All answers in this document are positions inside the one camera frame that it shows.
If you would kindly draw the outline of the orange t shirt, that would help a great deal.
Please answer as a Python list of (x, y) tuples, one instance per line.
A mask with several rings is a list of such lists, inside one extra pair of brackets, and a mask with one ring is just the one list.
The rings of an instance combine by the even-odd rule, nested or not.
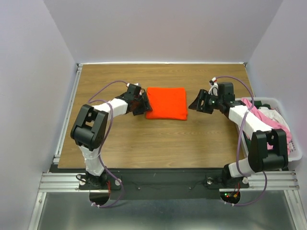
[(146, 119), (187, 120), (185, 88), (148, 87), (147, 96), (152, 110), (146, 112)]

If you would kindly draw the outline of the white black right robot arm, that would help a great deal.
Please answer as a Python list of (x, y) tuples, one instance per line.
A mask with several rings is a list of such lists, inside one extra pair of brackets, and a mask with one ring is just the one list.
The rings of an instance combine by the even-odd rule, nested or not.
[(219, 90), (217, 95), (211, 95), (205, 89), (201, 89), (189, 105), (189, 109), (207, 114), (219, 110), (238, 125), (240, 132), (250, 138), (248, 156), (224, 166), (221, 174), (221, 183), (224, 186), (233, 186), (241, 177), (288, 166), (286, 132), (281, 128), (275, 129), (257, 118), (249, 106), (235, 98), (233, 91)]

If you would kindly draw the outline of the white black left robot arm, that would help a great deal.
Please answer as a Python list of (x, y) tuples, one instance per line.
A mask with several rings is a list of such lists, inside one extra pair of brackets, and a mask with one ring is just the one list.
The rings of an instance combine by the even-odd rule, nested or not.
[(85, 104), (81, 107), (71, 129), (71, 138), (82, 152), (85, 163), (85, 176), (80, 182), (97, 189), (107, 184), (106, 170), (101, 164), (101, 148), (110, 133), (116, 116), (133, 113), (142, 115), (152, 111), (145, 91), (137, 95), (124, 93), (100, 105)]

